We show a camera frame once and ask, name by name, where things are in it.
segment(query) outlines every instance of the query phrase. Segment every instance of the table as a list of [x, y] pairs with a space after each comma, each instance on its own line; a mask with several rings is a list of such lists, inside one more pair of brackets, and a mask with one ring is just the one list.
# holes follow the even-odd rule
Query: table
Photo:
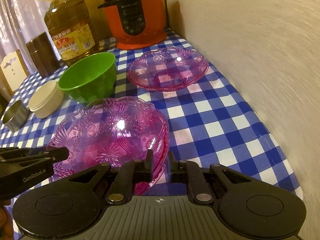
[[[198, 82], [176, 92], [152, 92], [137, 88], [126, 78], [129, 63], [144, 52], [177, 46], [194, 49], [185, 39], [167, 29], [168, 37], [161, 43], [137, 50], [119, 50], [115, 39], [102, 42], [101, 49], [116, 55], [117, 79], [114, 97], [138, 96], [151, 101], [167, 118], [170, 128], [170, 150], [177, 160], [191, 160], [200, 167], [220, 163], [236, 171], [284, 188], [303, 198], [301, 187], [284, 153], [256, 116], [249, 104], [228, 80], [210, 63], [206, 75]], [[18, 99], [28, 104], [38, 87], [49, 80], [58, 80], [67, 67], [42, 79], [39, 73], [27, 77], [16, 91], [9, 106]], [[65, 96], [60, 108], [45, 119], [33, 113], [26, 124], [15, 133], [4, 125], [0, 128], [1, 147], [39, 147], [48, 144], [59, 123], [82, 107], [81, 103]], [[164, 173], [146, 195], [183, 194], [185, 187], [167, 183]], [[39, 187], [48, 180], [36, 185]], [[13, 203], [8, 208], [12, 212]], [[13, 222], [15, 239], [18, 228]]]

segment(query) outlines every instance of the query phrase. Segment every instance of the brown canister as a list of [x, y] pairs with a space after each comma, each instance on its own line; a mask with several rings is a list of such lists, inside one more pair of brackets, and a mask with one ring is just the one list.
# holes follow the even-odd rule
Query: brown canister
[[26, 45], [33, 63], [43, 78], [50, 76], [60, 68], [60, 64], [54, 54], [47, 33], [41, 33]]

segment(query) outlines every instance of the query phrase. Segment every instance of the glass bowl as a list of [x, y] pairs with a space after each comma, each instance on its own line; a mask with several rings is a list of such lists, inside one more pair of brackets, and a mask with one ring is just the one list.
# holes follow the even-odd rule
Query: glass bowl
[[142, 194], [163, 173], [169, 148], [168, 123], [152, 103], [139, 98], [99, 99], [66, 117], [48, 147], [69, 150], [67, 160], [54, 164], [50, 181], [103, 162], [116, 167], [134, 158], [144, 159], [152, 149], [153, 181], [136, 185], [135, 193]]
[[198, 81], [209, 68], [194, 50], [177, 47], [149, 51], [129, 65], [128, 79], [153, 91], [176, 91]]

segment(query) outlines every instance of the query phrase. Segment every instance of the white plastic container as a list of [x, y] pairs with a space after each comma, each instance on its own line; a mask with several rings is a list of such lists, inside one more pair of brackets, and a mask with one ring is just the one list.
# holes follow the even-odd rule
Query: white plastic container
[[33, 94], [29, 101], [29, 108], [38, 118], [42, 119], [52, 114], [62, 100], [63, 92], [59, 89], [57, 82], [51, 80]]

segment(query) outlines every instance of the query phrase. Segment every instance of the plastic bottle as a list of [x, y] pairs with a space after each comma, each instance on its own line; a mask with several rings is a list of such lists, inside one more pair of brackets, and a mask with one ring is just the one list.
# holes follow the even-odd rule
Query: plastic bottle
[[84, 0], [48, 0], [44, 15], [53, 43], [62, 60], [71, 66], [78, 60], [97, 52], [89, 11]]

